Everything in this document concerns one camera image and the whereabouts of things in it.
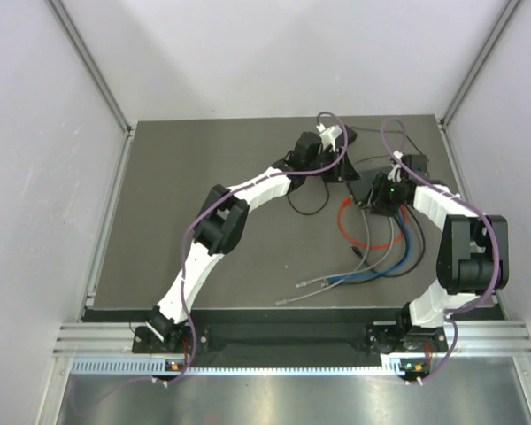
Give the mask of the black network switch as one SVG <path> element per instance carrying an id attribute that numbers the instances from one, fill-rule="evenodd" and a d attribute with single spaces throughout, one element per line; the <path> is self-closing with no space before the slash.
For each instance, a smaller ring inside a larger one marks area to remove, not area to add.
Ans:
<path id="1" fill-rule="evenodd" d="M 369 198 L 369 194 L 373 187 L 373 182 L 381 173 L 385 173 L 382 167 L 366 170 L 359 174 L 359 178 L 357 180 L 346 182 L 346 187 L 352 197 L 354 204 L 361 205 L 367 198 Z"/>

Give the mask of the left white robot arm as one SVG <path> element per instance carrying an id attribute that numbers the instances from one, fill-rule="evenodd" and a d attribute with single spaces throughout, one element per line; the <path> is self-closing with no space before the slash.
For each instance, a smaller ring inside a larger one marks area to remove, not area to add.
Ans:
<path id="1" fill-rule="evenodd" d="M 162 350 L 175 351 L 187 336 L 198 292 L 218 262 L 242 240 L 250 213 L 300 188 L 309 176 L 342 182 L 350 165 L 347 150 L 357 137 L 347 125 L 318 125 L 315 132 L 302 133 L 292 150 L 258 176 L 235 186 L 212 187 L 182 238 L 180 271 L 140 330 Z"/>

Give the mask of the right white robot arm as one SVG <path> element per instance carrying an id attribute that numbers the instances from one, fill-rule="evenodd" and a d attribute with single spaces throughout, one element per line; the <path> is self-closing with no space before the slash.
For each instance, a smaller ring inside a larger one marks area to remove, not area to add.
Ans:
<path id="1" fill-rule="evenodd" d="M 455 313 L 473 310 L 509 280 L 508 224 L 486 215 L 428 176 L 422 155 L 395 155 L 391 170 L 350 185 L 354 201 L 390 216 L 403 206 L 441 230 L 435 280 L 396 314 L 392 325 L 367 326 L 367 342 L 380 353 L 411 352 L 438 342 Z"/>

